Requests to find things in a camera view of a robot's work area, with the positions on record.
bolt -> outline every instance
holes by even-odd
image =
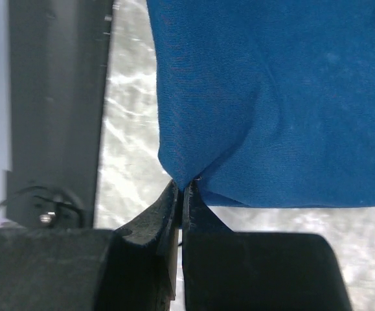
[[[48,212],[39,216],[39,220],[44,225],[50,225],[55,219],[56,214],[54,212]]]

cloth fold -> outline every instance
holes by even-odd
[[[159,159],[209,205],[375,206],[375,0],[147,0]]]

black plastic part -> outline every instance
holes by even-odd
[[[202,202],[194,183],[185,191],[183,272],[187,311],[352,310],[323,237],[234,233]]]
[[[93,226],[113,0],[8,2],[12,170],[7,194],[55,185]],[[7,218],[40,225],[32,195]],[[64,227],[76,227],[65,217]]]
[[[182,201],[171,183],[116,231],[0,229],[0,310],[168,311]]]

white marble table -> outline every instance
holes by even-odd
[[[155,53],[145,0],[120,0],[113,24],[97,212],[97,226],[107,228],[147,208],[170,179],[157,160]],[[339,257],[355,310],[375,310],[375,208],[213,210],[238,231],[324,235]],[[172,310],[184,310],[181,266]]]

wire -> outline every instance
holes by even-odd
[[[47,190],[47,191],[50,191],[48,187],[44,187],[44,186],[30,186],[30,187],[26,187],[26,188],[23,188],[19,191],[16,191],[15,193],[13,193],[10,197],[4,199],[3,201],[0,202],[0,209],[3,208],[4,206],[6,206],[9,202],[11,201],[14,201],[16,200],[17,198],[19,198],[20,196],[26,194],[26,193],[29,193],[31,191],[34,191],[34,190]]]

